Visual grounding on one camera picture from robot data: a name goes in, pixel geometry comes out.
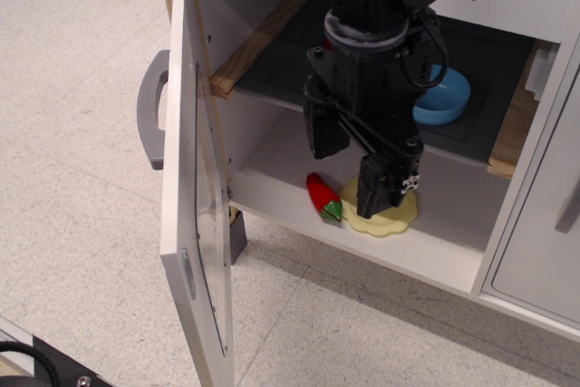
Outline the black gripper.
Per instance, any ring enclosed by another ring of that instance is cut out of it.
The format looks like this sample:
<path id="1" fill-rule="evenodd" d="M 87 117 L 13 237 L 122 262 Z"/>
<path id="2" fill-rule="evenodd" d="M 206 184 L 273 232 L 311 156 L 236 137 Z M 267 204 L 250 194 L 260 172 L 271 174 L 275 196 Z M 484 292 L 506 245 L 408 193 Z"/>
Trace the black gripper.
<path id="1" fill-rule="evenodd" d="M 371 218 L 397 208 L 402 192 L 418 187 L 424 145 L 413 106 L 439 83 L 436 26 L 410 26 L 399 34 L 339 34 L 307 53 L 313 71 L 304 86 L 304 117 L 316 160 L 356 141 L 364 150 L 357 214 Z"/>

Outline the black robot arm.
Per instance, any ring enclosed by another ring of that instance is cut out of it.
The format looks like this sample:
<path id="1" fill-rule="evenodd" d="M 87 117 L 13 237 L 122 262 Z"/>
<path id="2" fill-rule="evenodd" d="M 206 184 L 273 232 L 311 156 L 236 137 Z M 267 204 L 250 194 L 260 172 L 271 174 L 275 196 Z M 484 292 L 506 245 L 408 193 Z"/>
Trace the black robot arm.
<path id="1" fill-rule="evenodd" d="M 356 202 L 363 218 L 397 208 L 418 186 L 424 145 L 413 109 L 449 64 L 435 1 L 331 0 L 328 46 L 307 54 L 311 152 L 320 160 L 352 142 L 364 148 Z"/>

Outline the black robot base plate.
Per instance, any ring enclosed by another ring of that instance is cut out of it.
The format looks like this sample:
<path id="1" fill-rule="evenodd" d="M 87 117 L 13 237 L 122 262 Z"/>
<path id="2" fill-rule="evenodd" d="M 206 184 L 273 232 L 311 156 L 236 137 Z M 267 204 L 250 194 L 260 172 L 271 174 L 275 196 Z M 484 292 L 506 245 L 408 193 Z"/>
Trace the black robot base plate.
<path id="1" fill-rule="evenodd" d="M 2 341 L 2 353 L 19 353 L 34 361 L 34 375 L 6 375 L 2 386 L 112 386 L 96 372 L 87 369 L 42 340 L 40 347 L 16 341 Z"/>

